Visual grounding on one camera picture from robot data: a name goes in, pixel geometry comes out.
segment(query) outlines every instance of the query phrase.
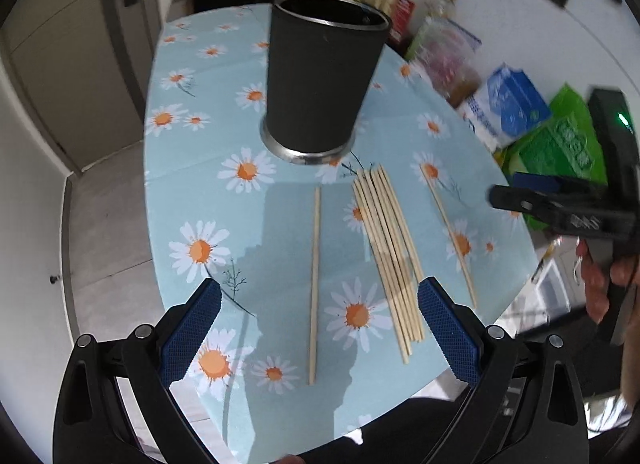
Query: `silver base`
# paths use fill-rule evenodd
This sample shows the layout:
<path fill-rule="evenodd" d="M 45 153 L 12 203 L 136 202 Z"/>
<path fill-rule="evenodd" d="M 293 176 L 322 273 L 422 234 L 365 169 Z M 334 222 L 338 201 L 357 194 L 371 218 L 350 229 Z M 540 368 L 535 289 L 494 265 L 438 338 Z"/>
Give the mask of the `silver base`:
<path fill-rule="evenodd" d="M 273 136 L 271 136 L 271 133 L 267 129 L 266 117 L 263 117 L 260 123 L 260 137 L 262 138 L 264 146 L 269 149 L 271 154 L 276 155 L 284 161 L 293 163 L 294 165 L 325 165 L 327 163 L 330 163 L 331 161 L 344 157 L 345 154 L 347 154 L 347 152 L 351 150 L 351 147 L 353 147 L 353 142 L 355 140 L 355 130 L 351 134 L 349 141 L 347 141 L 344 145 L 326 152 L 318 152 L 312 154 L 297 152 L 280 145 L 273 138 Z"/>

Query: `light blue tablecloth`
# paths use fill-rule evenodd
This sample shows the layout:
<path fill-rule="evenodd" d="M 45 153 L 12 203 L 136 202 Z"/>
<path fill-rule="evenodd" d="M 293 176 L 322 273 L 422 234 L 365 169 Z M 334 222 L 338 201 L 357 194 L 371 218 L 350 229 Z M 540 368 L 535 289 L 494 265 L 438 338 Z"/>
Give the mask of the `light blue tablecloth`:
<path fill-rule="evenodd" d="M 420 390 L 446 362 L 433 337 L 403 365 L 351 183 L 383 165 L 427 275 L 470 305 L 420 173 L 468 241 L 478 314 L 494 321 L 536 266 L 521 217 L 485 200 L 504 178 L 473 132 L 385 48 L 353 154 L 300 167 L 270 154 L 265 109 L 269 7 L 225 8 L 165 26 L 146 111 L 146 206 L 165 307 L 208 271 L 220 315 L 191 364 L 201 400 L 241 462 L 298 453 L 353 430 Z M 314 189 L 322 184 L 318 374 L 306 385 Z"/>

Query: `wooden stick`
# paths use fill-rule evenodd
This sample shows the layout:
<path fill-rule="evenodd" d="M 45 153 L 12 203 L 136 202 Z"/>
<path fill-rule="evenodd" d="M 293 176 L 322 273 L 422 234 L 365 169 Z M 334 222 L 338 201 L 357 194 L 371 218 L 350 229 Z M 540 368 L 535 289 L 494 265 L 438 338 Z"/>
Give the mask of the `wooden stick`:
<path fill-rule="evenodd" d="M 402 362 L 404 364 L 407 364 L 409 362 L 409 349 L 411 347 L 406 341 L 406 338 L 402 331 L 402 326 L 400 325 L 398 310 L 396 308 L 396 300 L 390 291 L 388 278 L 386 276 L 386 270 L 383 267 L 382 256 L 380 254 L 380 251 L 378 250 L 378 245 L 376 244 L 376 240 L 374 237 L 374 228 L 370 221 L 370 210 L 365 202 L 364 193 L 362 187 L 360 186 L 360 181 L 356 180 L 353 182 L 353 191 L 356 197 L 356 202 L 358 203 L 358 208 L 360 209 L 360 213 L 362 214 L 362 219 L 367 230 L 367 235 L 369 236 L 369 242 L 371 244 L 373 256 L 376 259 L 376 265 L 378 266 L 378 272 L 380 273 L 380 280 L 382 280 L 382 287 L 385 291 L 386 301 L 389 305 L 389 312 L 391 313 L 391 320 L 393 321 L 394 330 L 396 331 L 396 337 L 398 338 L 398 345 L 400 347 Z"/>
<path fill-rule="evenodd" d="M 400 208 L 400 203 L 398 202 L 398 196 L 396 196 L 394 187 L 391 186 L 391 180 L 386 173 L 385 167 L 381 166 L 380 172 L 382 173 L 384 183 L 388 187 L 389 196 L 391 196 L 391 204 L 393 204 L 394 211 L 399 219 L 400 231 L 402 232 L 402 237 L 404 237 L 404 241 L 406 242 L 406 246 L 409 250 L 409 258 L 412 266 L 414 267 L 415 278 L 418 280 L 418 283 L 420 283 L 424 280 L 424 272 L 422 271 L 422 264 L 418 257 L 418 251 L 415 249 L 414 240 L 411 238 L 411 234 L 409 233 L 409 226 L 406 223 L 406 219 L 402 213 L 402 208 Z"/>
<path fill-rule="evenodd" d="M 389 233 L 391 235 L 392 248 L 395 251 L 396 258 L 398 260 L 402 295 L 404 296 L 404 301 L 407 304 L 409 320 L 414 329 L 414 341 L 422 341 L 424 340 L 424 327 L 422 326 L 423 320 L 420 316 L 420 311 L 418 310 L 418 286 L 413 284 L 414 279 L 412 278 L 411 271 L 404 254 L 405 243 L 402 241 L 402 235 L 399 232 L 398 217 L 391 205 L 391 197 L 386 190 L 386 186 L 382 182 L 380 170 L 372 170 L 371 178 L 378 191 L 378 196 L 380 197 L 380 203 L 384 211 L 386 224 L 388 225 Z"/>
<path fill-rule="evenodd" d="M 309 336 L 309 384 L 316 383 L 318 354 L 318 279 L 320 271 L 320 186 L 316 187 L 314 207 L 314 240 L 311 266 L 311 328 Z"/>
<path fill-rule="evenodd" d="M 449 231 L 449 236 L 451 237 L 451 242 L 453 243 L 453 247 L 456 250 L 456 254 L 458 255 L 458 260 L 460 261 L 460 267 L 462 267 L 462 273 L 465 276 L 466 287 L 469 288 L 469 294 L 471 295 L 471 301 L 474 304 L 474 309 L 478 308 L 478 297 L 476 297 L 476 288 L 474 287 L 474 282 L 471 279 L 471 273 L 469 272 L 468 267 L 466 267 L 465 256 L 460 250 L 460 246 L 458 245 L 458 240 L 456 238 L 456 232 L 451 226 L 451 222 L 449 222 L 449 218 L 447 217 L 447 213 L 444 211 L 444 205 L 440 200 L 440 196 L 438 195 L 438 191 L 436 190 L 436 186 L 431 181 L 431 178 L 428 176 L 427 171 L 424 169 L 423 165 L 420 165 L 420 170 L 422 170 L 422 174 L 427 181 L 427 185 L 431 190 L 431 195 L 433 195 L 433 200 L 436 202 L 438 206 L 438 210 L 440 210 L 440 215 L 444 221 L 447 230 Z"/>
<path fill-rule="evenodd" d="M 393 295 L 396 300 L 396 309 L 398 310 L 398 319 L 400 320 L 400 326 L 402 327 L 402 331 L 404 332 L 406 344 L 408 346 L 407 352 L 409 354 L 412 353 L 411 350 L 411 339 L 414 337 L 413 329 L 408 319 L 408 311 L 406 310 L 406 304 L 402 298 L 400 285 L 398 283 L 398 278 L 396 276 L 396 270 L 394 268 L 391 253 L 387 247 L 387 243 L 385 242 L 385 233 L 383 232 L 383 228 L 386 227 L 386 223 L 384 221 L 384 217 L 382 216 L 382 211 L 379 208 L 379 204 L 376 202 L 377 197 L 372 195 L 375 194 L 375 189 L 369 187 L 369 181 L 365 176 L 365 172 L 363 170 L 358 170 L 358 180 L 360 181 L 360 187 L 363 190 L 365 204 L 367 205 L 367 210 L 369 213 L 369 221 L 372 224 L 374 235 L 376 239 L 376 244 L 378 247 L 378 251 L 381 254 L 382 264 L 386 271 L 387 281 L 389 283 L 389 291 Z"/>

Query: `black cup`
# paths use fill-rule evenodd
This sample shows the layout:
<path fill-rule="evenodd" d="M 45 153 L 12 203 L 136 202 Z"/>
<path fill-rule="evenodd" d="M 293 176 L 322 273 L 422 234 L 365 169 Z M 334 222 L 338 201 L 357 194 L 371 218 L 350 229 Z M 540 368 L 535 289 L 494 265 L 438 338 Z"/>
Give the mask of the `black cup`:
<path fill-rule="evenodd" d="M 389 18 L 351 0 L 275 0 L 267 75 L 267 148 L 301 165 L 351 149 Z"/>

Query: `green package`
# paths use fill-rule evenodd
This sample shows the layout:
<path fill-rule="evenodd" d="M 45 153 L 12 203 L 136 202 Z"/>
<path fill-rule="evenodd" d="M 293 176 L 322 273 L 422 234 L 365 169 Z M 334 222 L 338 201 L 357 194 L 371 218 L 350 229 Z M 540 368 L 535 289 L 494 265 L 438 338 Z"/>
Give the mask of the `green package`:
<path fill-rule="evenodd" d="M 602 148 L 589 109 L 581 96 L 565 84 L 549 104 L 552 117 L 505 151 L 502 171 L 511 179 L 517 172 L 579 177 L 607 184 Z M 532 229 L 545 224 L 529 216 Z"/>

